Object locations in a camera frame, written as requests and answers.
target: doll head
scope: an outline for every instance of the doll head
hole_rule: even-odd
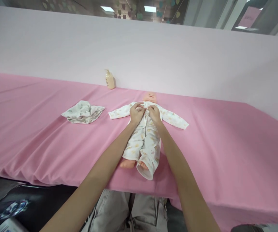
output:
[[[156,94],[154,92],[146,92],[144,97],[143,97],[143,101],[144,102],[153,102],[155,104],[157,104],[157,97]]]

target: folded cloth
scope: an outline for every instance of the folded cloth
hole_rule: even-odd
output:
[[[79,101],[75,106],[62,113],[62,116],[71,123],[89,124],[99,118],[104,109],[105,107],[102,106],[91,106],[88,101]]]

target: pink sign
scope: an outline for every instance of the pink sign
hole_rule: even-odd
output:
[[[244,16],[242,17],[239,26],[251,27],[258,15],[260,14],[260,12],[261,10],[259,10],[258,8],[249,6]]]

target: white onesie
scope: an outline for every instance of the white onesie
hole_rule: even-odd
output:
[[[123,118],[130,115],[130,108],[136,102],[132,102],[129,105],[125,105],[119,109],[109,112],[111,119]],[[168,111],[158,104],[150,101],[144,101],[143,107],[146,109],[150,105],[155,105],[160,111],[160,119],[165,122],[181,128],[183,130],[189,125],[184,119],[176,115],[175,113]],[[136,160],[137,169],[139,173],[148,180],[152,180],[154,172],[158,167],[160,155],[160,136],[156,127],[153,125],[153,121],[149,116],[149,110],[147,109],[139,123],[133,132],[131,138],[128,140],[126,149],[123,153],[123,158],[127,160]],[[139,161],[145,163],[149,170],[144,170]]]

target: lap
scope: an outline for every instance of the lap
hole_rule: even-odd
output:
[[[164,199],[136,194],[131,208],[131,194],[105,189],[82,232],[137,231],[167,232]]]

